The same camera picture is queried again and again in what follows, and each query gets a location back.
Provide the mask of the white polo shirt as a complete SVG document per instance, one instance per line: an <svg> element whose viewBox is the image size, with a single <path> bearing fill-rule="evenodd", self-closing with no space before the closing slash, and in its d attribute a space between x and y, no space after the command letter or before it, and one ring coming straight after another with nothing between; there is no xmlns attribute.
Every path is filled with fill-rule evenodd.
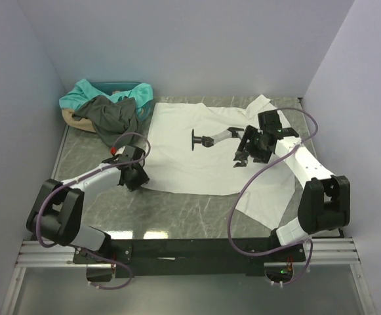
<svg viewBox="0 0 381 315"><path fill-rule="evenodd" d="M234 198L263 165L250 158L246 167L233 168L238 138L221 140L210 148L192 144L191 138L211 137L229 127L256 127L257 115L273 109L272 101L263 95L244 108L209 107L202 102L156 103L148 131L151 150L144 169L150 181L145 188ZM299 199L299 183L281 162L254 180L238 201L235 212L274 229L295 218Z"/></svg>

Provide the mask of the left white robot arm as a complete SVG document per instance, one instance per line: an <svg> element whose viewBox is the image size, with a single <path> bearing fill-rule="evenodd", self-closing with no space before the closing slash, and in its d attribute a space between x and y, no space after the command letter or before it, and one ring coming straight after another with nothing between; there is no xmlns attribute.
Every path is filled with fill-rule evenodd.
<svg viewBox="0 0 381 315"><path fill-rule="evenodd" d="M134 191L150 180L144 165L145 151L126 146L94 169L68 180L46 180L33 204L26 228L36 237L57 245L99 252L111 251L111 236L81 223L83 208L97 195L115 186Z"/></svg>

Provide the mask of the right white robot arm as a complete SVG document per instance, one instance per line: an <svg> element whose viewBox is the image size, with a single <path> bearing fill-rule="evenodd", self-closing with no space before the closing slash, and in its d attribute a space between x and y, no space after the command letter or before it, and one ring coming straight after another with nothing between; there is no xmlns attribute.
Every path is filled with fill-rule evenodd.
<svg viewBox="0 0 381 315"><path fill-rule="evenodd" d="M267 254L298 245L310 236L347 226L350 222L350 182L326 169L306 148L292 127L284 127L277 110L258 114L259 127L247 126L235 153L235 164L243 167L248 158L264 164L253 182L280 162L292 171L302 187L295 219L272 230Z"/></svg>

